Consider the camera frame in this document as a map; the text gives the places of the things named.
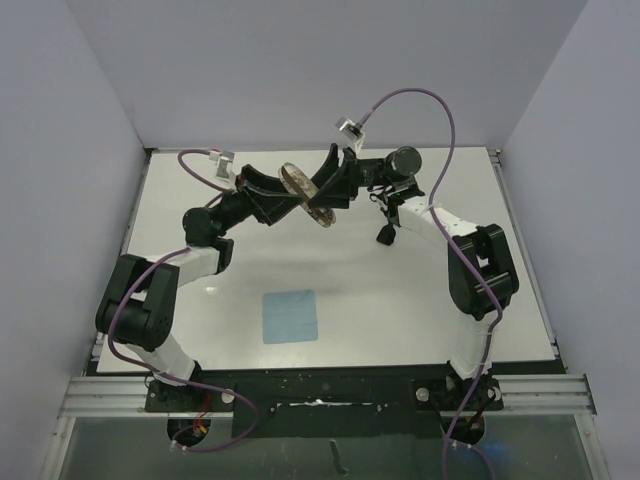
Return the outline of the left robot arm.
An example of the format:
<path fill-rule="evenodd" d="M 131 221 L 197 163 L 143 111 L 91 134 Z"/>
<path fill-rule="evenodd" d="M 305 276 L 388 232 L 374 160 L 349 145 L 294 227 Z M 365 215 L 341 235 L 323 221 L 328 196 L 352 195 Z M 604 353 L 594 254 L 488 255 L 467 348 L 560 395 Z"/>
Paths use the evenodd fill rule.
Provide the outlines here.
<path fill-rule="evenodd" d="M 275 177 L 246 165 L 211 201 L 184 214 L 185 247 L 154 259 L 120 256 L 96 313 L 109 350 L 170 385 L 168 399 L 180 410 L 198 407 L 204 395 L 199 365 L 172 334 L 179 289 L 226 270 L 234 250 L 226 236 L 231 228 L 250 217 L 273 225 L 307 204 L 321 185 L 319 175 L 307 176 L 291 163 Z"/>

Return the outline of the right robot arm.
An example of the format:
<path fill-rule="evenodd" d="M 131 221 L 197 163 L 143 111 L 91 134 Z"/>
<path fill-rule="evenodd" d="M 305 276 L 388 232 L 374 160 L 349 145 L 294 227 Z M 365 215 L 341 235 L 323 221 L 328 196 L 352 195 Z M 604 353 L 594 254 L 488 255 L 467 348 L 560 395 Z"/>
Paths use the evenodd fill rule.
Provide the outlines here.
<path fill-rule="evenodd" d="M 347 209 L 366 189 L 386 219 L 378 243 L 392 245 L 398 229 L 444 241 L 449 294 L 468 317 L 449 360 L 457 376 L 445 384 L 445 395 L 452 406 L 466 409 L 481 396 L 476 377 L 490 369 L 493 332 L 519 289 L 519 279 L 504 230 L 496 224 L 463 220 L 438 207 L 434 196 L 419 188 L 416 174 L 421 167 L 420 153 L 410 146 L 382 158 L 359 159 L 352 148 L 340 150 L 333 144 L 313 176 L 318 192 L 309 206 Z"/>

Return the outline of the patterned glasses case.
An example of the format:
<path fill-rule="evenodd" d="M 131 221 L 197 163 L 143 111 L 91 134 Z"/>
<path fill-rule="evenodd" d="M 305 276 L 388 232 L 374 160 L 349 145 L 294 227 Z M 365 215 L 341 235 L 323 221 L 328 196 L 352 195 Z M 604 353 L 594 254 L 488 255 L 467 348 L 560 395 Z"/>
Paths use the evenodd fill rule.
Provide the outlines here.
<path fill-rule="evenodd" d="M 336 215 L 331 208 L 311 207 L 310 200 L 318 193 L 315 183 L 297 166 L 287 162 L 279 169 L 279 179 L 285 190 L 296 195 L 301 208 L 321 227 L 330 228 L 336 223 Z"/>

